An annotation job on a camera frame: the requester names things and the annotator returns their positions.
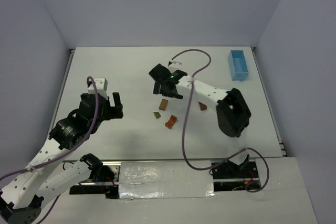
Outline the light wood rectangular block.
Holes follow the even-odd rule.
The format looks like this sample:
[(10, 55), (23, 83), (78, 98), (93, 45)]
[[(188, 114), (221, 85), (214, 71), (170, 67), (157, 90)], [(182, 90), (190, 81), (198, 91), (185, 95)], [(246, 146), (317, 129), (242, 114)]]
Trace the light wood rectangular block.
[(167, 107), (167, 104), (168, 104), (168, 100), (167, 99), (162, 99), (162, 101), (159, 105), (159, 109), (162, 110), (162, 111), (165, 111), (166, 107)]

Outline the orange wood arch block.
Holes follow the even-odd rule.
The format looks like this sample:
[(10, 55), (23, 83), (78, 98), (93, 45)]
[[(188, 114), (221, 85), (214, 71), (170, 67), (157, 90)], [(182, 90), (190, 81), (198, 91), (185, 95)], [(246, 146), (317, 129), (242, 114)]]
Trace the orange wood arch block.
[(176, 121), (177, 121), (177, 117), (174, 116), (174, 115), (171, 115), (169, 120), (165, 123), (165, 126), (168, 129), (171, 129), (173, 127), (173, 125), (176, 123)]

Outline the tan wood rectangular block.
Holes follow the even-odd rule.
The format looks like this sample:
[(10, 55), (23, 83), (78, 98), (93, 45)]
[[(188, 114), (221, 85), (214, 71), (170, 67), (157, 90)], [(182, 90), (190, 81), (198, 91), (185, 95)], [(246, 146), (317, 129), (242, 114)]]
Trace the tan wood rectangular block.
[(201, 111), (207, 110), (207, 106), (205, 104), (199, 102), (198, 105), (199, 105)]

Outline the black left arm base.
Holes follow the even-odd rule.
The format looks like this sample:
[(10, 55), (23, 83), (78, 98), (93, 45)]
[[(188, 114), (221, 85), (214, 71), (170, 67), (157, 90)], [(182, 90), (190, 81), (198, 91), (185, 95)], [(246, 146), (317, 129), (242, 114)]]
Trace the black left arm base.
[(69, 189), (70, 195), (101, 195), (106, 199), (119, 199), (120, 163), (103, 162), (103, 167), (94, 176), (79, 182)]

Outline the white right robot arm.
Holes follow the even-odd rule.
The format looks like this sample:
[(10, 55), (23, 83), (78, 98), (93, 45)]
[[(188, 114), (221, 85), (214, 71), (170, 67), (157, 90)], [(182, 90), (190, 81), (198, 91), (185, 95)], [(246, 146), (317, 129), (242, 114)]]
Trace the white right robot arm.
[(216, 112), (218, 127), (228, 137), (240, 138), (244, 129), (249, 125), (251, 117), (250, 109), (238, 89), (233, 88), (228, 91), (218, 89), (195, 79), (195, 75), (204, 69), (205, 67), (202, 67), (190, 76), (180, 69), (170, 72), (167, 67), (158, 64), (149, 72), (150, 77), (154, 80), (154, 94), (176, 99), (188, 97), (182, 128), (182, 155), (186, 164), (197, 171), (216, 169), (230, 159), (244, 153), (248, 148), (240, 148), (236, 153), (214, 166), (196, 167), (192, 165), (187, 159), (185, 151), (185, 135), (193, 96), (196, 95), (198, 102)]

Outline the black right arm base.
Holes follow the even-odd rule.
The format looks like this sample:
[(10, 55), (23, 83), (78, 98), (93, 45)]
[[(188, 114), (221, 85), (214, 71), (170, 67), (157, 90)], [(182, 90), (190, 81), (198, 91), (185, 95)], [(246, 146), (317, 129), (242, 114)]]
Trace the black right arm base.
[(209, 170), (213, 178), (214, 191), (239, 191), (245, 190), (248, 185), (249, 190), (259, 190), (258, 169), (255, 161), (246, 162), (244, 167), (227, 161), (223, 165)]

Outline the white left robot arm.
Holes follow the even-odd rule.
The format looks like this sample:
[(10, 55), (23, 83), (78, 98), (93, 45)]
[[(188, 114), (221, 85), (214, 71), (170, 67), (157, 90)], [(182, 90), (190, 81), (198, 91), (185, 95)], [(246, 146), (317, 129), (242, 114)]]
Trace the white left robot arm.
[(109, 97), (83, 93), (79, 107), (55, 124), (27, 171), (1, 189), (1, 217), (6, 223), (33, 223), (50, 201), (82, 181), (113, 181), (115, 172), (91, 153), (51, 176), (68, 152), (86, 135), (94, 134), (103, 121), (123, 118), (120, 95), (114, 92), (112, 96), (114, 105)]

